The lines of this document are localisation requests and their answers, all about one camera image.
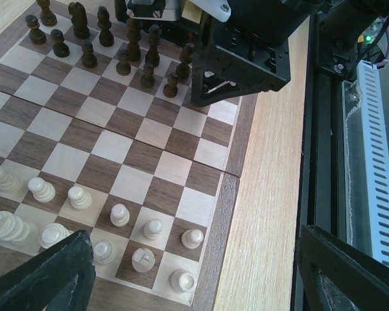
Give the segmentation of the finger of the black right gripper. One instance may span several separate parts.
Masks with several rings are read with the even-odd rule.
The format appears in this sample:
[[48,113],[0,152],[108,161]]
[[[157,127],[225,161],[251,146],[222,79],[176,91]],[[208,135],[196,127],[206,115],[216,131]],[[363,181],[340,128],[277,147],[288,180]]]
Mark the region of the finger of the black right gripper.
[[266,77],[264,62],[233,60],[216,63],[195,60],[192,70],[191,102],[206,107],[218,101],[258,93]]

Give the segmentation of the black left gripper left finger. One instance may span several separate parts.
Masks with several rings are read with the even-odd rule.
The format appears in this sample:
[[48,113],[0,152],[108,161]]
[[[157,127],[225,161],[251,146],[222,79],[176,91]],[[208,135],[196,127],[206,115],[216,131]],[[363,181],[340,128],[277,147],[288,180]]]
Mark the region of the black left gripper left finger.
[[95,278],[89,234],[76,231],[0,277],[0,310],[86,310]]

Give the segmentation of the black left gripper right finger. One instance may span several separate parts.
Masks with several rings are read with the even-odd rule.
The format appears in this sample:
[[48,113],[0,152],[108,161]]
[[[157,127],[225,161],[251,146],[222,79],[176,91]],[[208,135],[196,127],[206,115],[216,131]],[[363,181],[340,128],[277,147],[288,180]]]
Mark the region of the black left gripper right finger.
[[389,310],[389,267],[315,225],[303,225],[296,262],[311,310]]

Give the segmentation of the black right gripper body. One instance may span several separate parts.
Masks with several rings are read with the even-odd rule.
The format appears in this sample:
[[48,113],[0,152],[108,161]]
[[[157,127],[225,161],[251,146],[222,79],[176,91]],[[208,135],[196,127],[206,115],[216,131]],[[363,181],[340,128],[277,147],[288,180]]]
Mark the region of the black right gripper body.
[[231,16],[227,22],[202,13],[194,61],[205,60],[213,65],[233,60],[264,62],[262,91],[279,91],[290,81],[288,38],[311,14],[311,2],[228,3]]

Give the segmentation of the dark wooden chess queen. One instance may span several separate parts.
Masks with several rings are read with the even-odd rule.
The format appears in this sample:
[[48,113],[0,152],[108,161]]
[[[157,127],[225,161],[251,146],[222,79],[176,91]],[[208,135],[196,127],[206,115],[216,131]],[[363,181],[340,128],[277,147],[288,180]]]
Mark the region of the dark wooden chess queen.
[[141,59],[139,40],[141,39],[142,22],[139,19],[130,17],[126,22],[126,25],[126,36],[129,39],[129,43],[126,48],[128,51],[128,57],[131,62],[138,62]]

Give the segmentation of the wooden chess board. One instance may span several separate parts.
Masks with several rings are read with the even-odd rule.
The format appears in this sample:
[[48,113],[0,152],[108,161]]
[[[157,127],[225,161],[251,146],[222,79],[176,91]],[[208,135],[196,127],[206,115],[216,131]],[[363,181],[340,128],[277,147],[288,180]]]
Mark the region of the wooden chess board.
[[[90,310],[212,310],[231,227],[257,98],[221,100],[198,108],[191,81],[168,98],[163,87],[178,65],[179,46],[162,41],[154,85],[140,84],[143,61],[116,71],[127,46],[126,26],[114,24],[114,44],[99,42],[88,16],[97,65],[81,61],[67,6],[51,4],[69,56],[53,41],[36,45],[25,18],[31,5],[0,34],[0,210],[39,231],[62,224],[85,230],[93,246],[117,248],[97,278]],[[147,248],[155,265],[135,271],[132,255]],[[176,270],[196,275],[193,292],[171,286]]]

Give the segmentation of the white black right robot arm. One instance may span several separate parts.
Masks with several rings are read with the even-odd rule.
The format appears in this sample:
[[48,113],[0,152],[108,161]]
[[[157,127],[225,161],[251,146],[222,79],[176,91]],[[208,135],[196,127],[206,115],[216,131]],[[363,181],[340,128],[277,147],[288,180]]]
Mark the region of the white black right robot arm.
[[289,36],[316,19],[316,66],[352,80],[363,55],[358,37],[378,18],[389,21],[389,1],[228,1],[221,22],[203,12],[193,53],[191,101],[205,107],[227,98],[279,91],[290,81]]

